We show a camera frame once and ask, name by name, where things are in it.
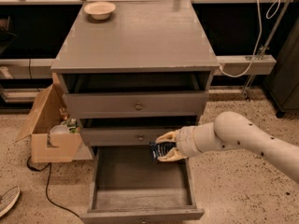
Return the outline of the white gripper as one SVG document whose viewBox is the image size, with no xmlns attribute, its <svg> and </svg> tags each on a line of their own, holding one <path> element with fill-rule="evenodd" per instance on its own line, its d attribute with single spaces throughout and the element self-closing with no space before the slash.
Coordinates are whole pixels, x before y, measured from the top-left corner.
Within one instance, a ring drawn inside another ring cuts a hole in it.
<svg viewBox="0 0 299 224">
<path fill-rule="evenodd" d="M 159 136 L 156 144 L 172 142 L 177 147 L 173 147 L 165 156 L 159 157 L 158 161 L 170 162 L 195 157 L 200 154 L 193 137 L 194 126 L 182 127 L 179 130 L 171 131 Z"/>
</svg>

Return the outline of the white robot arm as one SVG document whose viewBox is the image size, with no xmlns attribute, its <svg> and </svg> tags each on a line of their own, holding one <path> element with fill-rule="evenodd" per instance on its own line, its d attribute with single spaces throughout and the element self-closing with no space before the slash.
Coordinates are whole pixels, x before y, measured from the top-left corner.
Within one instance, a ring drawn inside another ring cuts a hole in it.
<svg viewBox="0 0 299 224">
<path fill-rule="evenodd" d="M 155 141 L 159 161 L 178 161 L 210 151 L 245 149 L 299 182 L 299 147 L 265 133 L 244 116 L 223 112 L 214 121 L 185 126 Z"/>
</svg>

